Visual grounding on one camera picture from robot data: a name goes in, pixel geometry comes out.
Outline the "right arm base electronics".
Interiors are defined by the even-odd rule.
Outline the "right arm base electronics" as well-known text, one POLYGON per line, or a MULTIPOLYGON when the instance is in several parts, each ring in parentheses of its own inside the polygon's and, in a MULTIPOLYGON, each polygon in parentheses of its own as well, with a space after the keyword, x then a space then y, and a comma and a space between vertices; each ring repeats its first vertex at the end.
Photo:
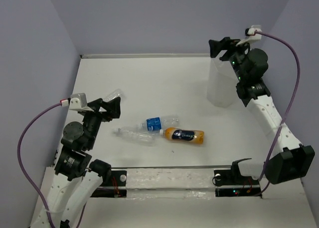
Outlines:
POLYGON ((261 192, 260 183, 252 177, 234 177, 231 170, 214 170, 212 183, 215 186, 215 196, 222 197, 250 197, 261 192))

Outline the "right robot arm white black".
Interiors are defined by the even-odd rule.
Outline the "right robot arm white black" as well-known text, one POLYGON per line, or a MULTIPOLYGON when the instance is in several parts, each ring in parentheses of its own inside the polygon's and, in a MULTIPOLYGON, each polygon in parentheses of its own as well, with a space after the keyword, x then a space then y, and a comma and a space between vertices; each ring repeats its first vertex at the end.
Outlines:
POLYGON ((266 178, 279 184, 306 176, 315 156, 310 145, 303 145, 286 125, 277 111, 271 92, 262 77, 268 69, 268 56, 258 48, 251 48, 249 40, 225 37, 220 41, 209 40, 210 56, 229 62, 238 79, 236 92, 244 106, 257 120, 271 143, 265 161, 253 162, 250 158, 232 163, 230 180, 243 183, 247 177, 266 178))

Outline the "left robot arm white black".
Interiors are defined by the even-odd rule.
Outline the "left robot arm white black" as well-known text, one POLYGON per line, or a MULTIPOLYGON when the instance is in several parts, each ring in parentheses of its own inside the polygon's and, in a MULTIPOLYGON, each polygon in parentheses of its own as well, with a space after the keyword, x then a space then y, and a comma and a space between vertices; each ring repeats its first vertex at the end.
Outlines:
POLYGON ((93 192, 110 181, 111 165, 91 161, 101 123, 118 119, 121 98, 105 102, 99 98, 87 102, 84 93, 72 94, 61 102, 83 116, 82 122, 70 122, 63 129, 62 149, 54 168, 47 204, 43 206, 33 228, 70 228, 93 192))

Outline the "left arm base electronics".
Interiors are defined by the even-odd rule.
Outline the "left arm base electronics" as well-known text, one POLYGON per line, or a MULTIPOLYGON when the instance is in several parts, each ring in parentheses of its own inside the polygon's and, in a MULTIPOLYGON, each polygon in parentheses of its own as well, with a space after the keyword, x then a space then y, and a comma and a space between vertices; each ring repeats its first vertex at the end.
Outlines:
POLYGON ((91 195, 92 198, 125 198, 127 171, 113 170, 108 181, 103 182, 91 195))

